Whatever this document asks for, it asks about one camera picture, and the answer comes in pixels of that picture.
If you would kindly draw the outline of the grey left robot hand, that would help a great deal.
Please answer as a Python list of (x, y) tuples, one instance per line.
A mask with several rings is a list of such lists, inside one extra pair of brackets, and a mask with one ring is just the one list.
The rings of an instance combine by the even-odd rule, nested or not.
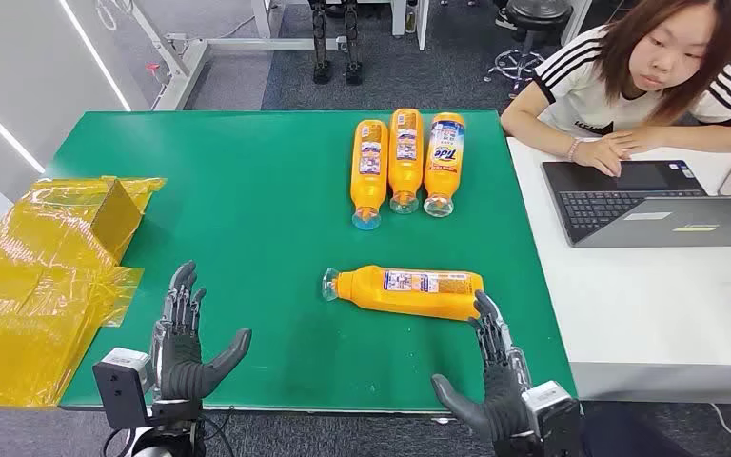
[(253, 332), (240, 328), (224, 349), (205, 362), (200, 341), (200, 316), (206, 295), (195, 289), (196, 263), (175, 270), (168, 284), (160, 318), (155, 322), (150, 357), (156, 397), (200, 401), (208, 397), (246, 357)]

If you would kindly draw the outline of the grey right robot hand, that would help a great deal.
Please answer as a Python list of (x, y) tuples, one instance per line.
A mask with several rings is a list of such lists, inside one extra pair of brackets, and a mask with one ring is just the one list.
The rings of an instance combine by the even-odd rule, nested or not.
[(442, 374), (431, 376), (439, 402), (484, 438), (504, 441), (529, 431), (519, 376), (511, 361), (512, 339), (497, 304), (482, 290), (475, 292), (479, 317), (470, 319), (483, 360), (484, 399), (476, 403), (458, 392)]

